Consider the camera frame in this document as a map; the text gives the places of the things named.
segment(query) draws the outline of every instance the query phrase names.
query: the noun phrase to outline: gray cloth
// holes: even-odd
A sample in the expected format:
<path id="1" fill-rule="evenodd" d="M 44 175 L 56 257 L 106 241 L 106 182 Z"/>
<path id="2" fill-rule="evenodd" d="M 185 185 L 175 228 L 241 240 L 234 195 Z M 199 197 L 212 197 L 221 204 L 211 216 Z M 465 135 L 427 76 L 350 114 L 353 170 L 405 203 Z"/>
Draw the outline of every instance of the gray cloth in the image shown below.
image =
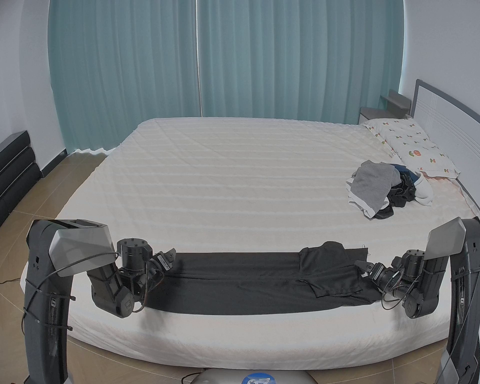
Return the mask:
<path id="1" fill-rule="evenodd" d="M 352 174 L 350 192 L 377 213 L 393 186 L 400 184 L 400 173 L 391 164 L 367 160 Z"/>

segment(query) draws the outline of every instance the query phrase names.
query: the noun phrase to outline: teal curtain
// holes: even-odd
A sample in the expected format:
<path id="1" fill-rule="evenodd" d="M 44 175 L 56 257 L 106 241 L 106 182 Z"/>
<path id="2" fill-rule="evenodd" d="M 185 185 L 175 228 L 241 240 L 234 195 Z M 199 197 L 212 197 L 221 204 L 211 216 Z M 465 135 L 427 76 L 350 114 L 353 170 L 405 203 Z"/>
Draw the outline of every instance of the teal curtain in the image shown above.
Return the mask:
<path id="1" fill-rule="evenodd" d="M 51 0 L 48 59 L 67 150 L 200 116 L 194 0 Z"/>
<path id="2" fill-rule="evenodd" d="M 203 116 L 356 123 L 398 90 L 403 0 L 198 0 Z"/>

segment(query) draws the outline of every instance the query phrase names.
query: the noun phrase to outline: white bed sheet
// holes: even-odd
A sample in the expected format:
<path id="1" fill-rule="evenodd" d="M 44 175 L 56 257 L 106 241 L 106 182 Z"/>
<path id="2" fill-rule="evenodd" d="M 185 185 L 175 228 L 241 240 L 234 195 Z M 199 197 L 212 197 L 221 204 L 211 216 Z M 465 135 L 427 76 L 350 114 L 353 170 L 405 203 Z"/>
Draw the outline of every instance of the white bed sheet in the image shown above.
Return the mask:
<path id="1" fill-rule="evenodd" d="M 154 119 L 92 173 L 58 218 L 108 224 L 114 243 L 146 239 L 178 252 L 299 251 L 335 240 L 390 264 L 423 249 L 431 229 L 473 217 L 459 186 L 430 180 L 432 207 L 411 202 L 368 220 L 348 205 L 345 180 L 360 163 L 392 162 L 363 126 L 241 119 Z M 126 319 L 93 304 L 75 276 L 70 335 L 125 356 L 169 365 L 329 369 L 373 363 L 448 335 L 450 274 L 437 310 L 411 320 L 380 303 L 328 311 L 210 316 L 146 308 Z"/>

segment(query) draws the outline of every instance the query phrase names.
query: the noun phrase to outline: blue logo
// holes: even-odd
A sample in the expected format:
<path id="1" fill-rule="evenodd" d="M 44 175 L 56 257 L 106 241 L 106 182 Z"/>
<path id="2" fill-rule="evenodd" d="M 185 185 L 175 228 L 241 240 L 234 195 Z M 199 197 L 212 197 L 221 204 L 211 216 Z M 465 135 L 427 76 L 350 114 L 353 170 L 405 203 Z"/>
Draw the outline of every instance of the blue logo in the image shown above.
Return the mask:
<path id="1" fill-rule="evenodd" d="M 249 374 L 241 384 L 276 384 L 276 381 L 269 374 L 257 372 Z"/>

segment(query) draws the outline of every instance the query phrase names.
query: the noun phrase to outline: pile of clothes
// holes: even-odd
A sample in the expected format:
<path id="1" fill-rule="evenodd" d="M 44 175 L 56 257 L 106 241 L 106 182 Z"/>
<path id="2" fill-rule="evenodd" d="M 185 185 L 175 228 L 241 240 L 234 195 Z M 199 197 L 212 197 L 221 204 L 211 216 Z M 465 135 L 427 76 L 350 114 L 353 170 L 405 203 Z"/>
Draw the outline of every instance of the pile of clothes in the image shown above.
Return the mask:
<path id="1" fill-rule="evenodd" d="M 368 218 L 385 219 L 393 207 L 404 207 L 416 200 L 432 205 L 433 190 L 421 172 L 403 165 L 365 161 L 347 180 L 348 203 L 362 210 Z"/>

